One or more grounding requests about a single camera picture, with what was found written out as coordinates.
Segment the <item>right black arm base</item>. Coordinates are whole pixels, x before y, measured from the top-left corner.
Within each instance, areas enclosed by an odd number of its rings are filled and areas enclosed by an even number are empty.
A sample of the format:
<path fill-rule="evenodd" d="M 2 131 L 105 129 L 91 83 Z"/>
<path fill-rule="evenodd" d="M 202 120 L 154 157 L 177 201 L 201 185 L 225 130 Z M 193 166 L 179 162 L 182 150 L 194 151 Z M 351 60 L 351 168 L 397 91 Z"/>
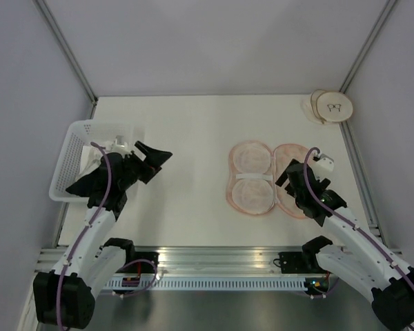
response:
<path fill-rule="evenodd" d="M 273 265 L 278 267 L 282 274 L 319 273 L 319 268 L 308 264 L 301 252 L 279 252 L 273 259 Z"/>

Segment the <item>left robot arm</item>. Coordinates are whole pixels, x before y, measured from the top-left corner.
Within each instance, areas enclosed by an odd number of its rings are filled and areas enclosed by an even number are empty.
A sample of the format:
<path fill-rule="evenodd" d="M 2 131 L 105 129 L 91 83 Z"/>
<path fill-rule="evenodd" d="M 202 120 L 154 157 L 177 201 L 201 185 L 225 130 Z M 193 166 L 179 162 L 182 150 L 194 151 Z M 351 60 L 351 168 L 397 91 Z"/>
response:
<path fill-rule="evenodd" d="M 117 271 L 135 269 L 133 241 L 106 236 L 127 202 L 127 190 L 137 182 L 149 183 L 173 155 L 140 141 L 135 147 L 143 159 L 91 145 L 101 153 L 98 167 L 66 189 L 88 200 L 83 225 L 58 262 L 50 271 L 38 272 L 32 283 L 37 320 L 60 330 L 86 328 L 106 283 Z"/>

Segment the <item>floral laundry bag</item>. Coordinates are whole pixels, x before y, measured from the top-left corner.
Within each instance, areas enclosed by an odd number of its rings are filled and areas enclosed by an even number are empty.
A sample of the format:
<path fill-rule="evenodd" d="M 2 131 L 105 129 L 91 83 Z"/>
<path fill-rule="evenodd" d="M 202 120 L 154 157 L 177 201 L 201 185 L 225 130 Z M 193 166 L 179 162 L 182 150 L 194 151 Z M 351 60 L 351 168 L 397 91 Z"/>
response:
<path fill-rule="evenodd" d="M 288 183 L 275 184 L 292 160 L 303 161 L 308 148 L 287 143 L 271 150 L 260 141 L 244 141 L 228 156 L 226 200 L 237 211 L 261 216 L 279 208 L 294 219 L 305 219 L 286 191 Z"/>

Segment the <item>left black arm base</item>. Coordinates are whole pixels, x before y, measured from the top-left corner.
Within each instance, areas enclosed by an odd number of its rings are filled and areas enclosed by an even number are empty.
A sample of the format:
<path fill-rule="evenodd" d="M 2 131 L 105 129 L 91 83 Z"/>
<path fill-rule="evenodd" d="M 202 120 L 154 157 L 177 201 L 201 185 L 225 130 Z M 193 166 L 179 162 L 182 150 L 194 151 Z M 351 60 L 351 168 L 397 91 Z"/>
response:
<path fill-rule="evenodd" d="M 127 258 L 122 272 L 139 277 L 142 274 L 154 274 L 158 265 L 159 253 L 152 251 L 135 252 Z"/>

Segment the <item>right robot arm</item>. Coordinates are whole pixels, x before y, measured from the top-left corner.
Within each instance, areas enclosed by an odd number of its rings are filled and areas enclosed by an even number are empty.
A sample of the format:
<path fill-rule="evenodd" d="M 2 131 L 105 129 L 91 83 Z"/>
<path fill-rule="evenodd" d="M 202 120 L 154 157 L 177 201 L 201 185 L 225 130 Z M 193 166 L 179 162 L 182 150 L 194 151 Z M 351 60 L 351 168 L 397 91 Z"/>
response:
<path fill-rule="evenodd" d="M 305 270 L 334 274 L 360 293 L 375 316 L 389 330 L 403 330 L 414 323 L 414 267 L 361 226 L 347 203 L 328 189 L 330 181 L 315 178 L 309 165 L 293 159 L 276 185 L 292 196 L 295 205 L 348 249 L 344 253 L 330 239 L 320 236 L 302 247 Z"/>

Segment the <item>white bra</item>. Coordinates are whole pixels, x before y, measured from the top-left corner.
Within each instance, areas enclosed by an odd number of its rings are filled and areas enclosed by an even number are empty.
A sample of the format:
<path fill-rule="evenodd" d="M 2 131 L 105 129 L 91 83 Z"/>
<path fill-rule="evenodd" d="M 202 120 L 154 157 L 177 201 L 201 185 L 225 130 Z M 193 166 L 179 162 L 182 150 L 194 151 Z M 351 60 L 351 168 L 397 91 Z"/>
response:
<path fill-rule="evenodd" d="M 78 175 L 75 177 L 75 180 L 81 178 L 82 176 L 91 173 L 94 169 L 98 168 L 101 164 L 101 158 L 103 157 L 101 151 L 94 146 L 84 146 L 81 153 L 81 161 Z"/>

